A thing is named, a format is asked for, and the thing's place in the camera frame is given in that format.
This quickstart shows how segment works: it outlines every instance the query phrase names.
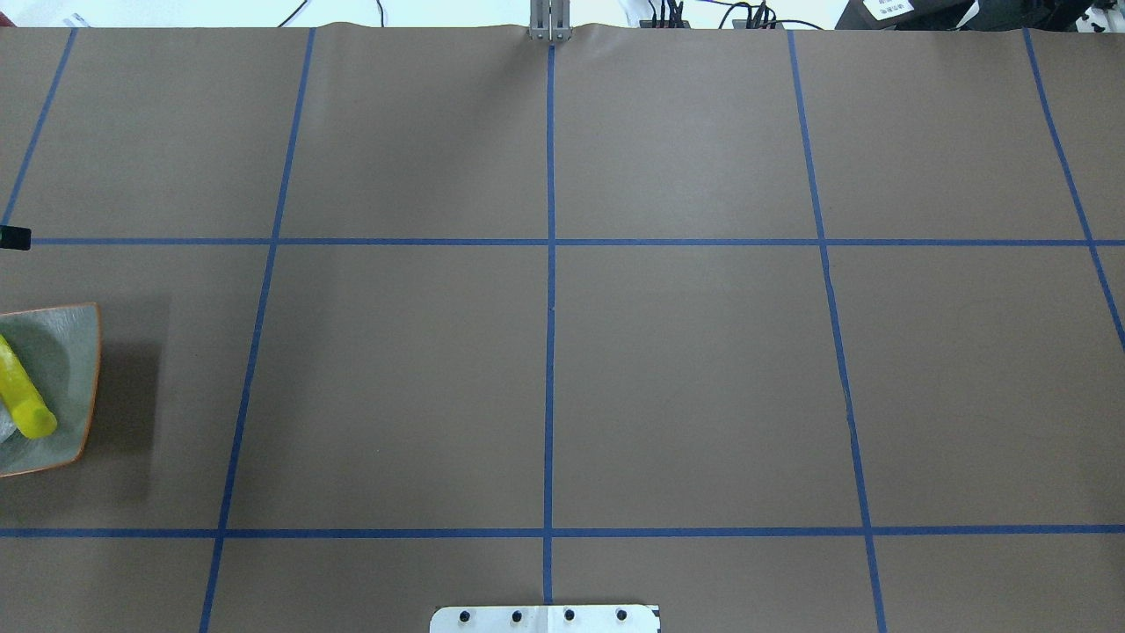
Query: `plate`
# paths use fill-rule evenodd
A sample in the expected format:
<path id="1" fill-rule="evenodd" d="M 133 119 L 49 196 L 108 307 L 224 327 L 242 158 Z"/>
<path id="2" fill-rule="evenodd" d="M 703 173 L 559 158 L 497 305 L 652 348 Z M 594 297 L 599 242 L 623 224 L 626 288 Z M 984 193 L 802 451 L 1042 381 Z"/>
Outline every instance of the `plate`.
<path id="1" fill-rule="evenodd" d="M 27 440 L 0 406 L 0 477 L 65 467 L 90 436 L 101 368 L 101 315 L 83 302 L 0 314 L 0 335 L 58 419 L 55 433 Z"/>

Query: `black cable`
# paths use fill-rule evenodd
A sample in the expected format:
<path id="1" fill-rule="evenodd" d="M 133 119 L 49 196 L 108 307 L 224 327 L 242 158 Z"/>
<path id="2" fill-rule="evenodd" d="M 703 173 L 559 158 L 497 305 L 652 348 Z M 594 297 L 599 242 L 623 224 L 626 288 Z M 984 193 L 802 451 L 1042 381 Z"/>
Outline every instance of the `black cable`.
<path id="1" fill-rule="evenodd" d="M 821 28 L 821 27 L 819 27 L 819 26 L 817 26 L 817 25 L 814 25 L 812 22 L 807 22 L 804 20 L 770 20 L 767 22 L 764 22 L 758 28 L 771 28 L 774 25 L 778 25 L 778 24 L 803 24 L 804 26 L 811 26 L 812 28 L 814 28 L 817 30 L 824 30 L 824 28 Z"/>
<path id="2" fill-rule="evenodd" d="M 292 12 L 289 13 L 288 18 L 281 20 L 281 24 L 278 25 L 278 28 L 281 28 L 282 26 L 289 24 L 289 20 L 291 20 L 294 16 L 296 16 L 297 13 L 299 13 L 300 10 L 305 8 L 305 4 L 308 4 L 308 0 L 302 0 L 300 6 L 297 7 L 296 9 L 294 9 Z"/>
<path id="3" fill-rule="evenodd" d="M 744 7 L 746 9 L 746 19 L 749 21 L 750 15 L 754 13 L 754 7 L 752 7 L 749 2 L 735 2 L 729 9 L 727 9 L 727 12 L 722 15 L 722 19 L 719 21 L 719 28 L 722 28 L 722 26 L 727 24 L 727 18 L 730 17 L 730 12 L 739 7 Z"/>

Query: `white metal plate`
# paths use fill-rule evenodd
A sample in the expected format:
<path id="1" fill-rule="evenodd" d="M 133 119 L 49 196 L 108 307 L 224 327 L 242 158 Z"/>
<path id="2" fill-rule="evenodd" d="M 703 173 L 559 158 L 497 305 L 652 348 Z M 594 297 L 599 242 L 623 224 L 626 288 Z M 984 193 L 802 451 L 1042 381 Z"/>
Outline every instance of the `white metal plate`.
<path id="1" fill-rule="evenodd" d="M 645 605 L 444 607 L 430 633 L 659 633 L 659 614 Z"/>

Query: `silver hinge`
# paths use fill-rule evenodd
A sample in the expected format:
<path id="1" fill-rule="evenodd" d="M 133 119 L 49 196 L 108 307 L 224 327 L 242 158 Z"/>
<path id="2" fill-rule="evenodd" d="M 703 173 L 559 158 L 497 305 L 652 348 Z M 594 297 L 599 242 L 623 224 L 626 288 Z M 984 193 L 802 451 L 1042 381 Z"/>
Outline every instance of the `silver hinge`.
<path id="1" fill-rule="evenodd" d="M 570 39 L 570 0 L 531 0 L 528 35 L 554 44 Z"/>

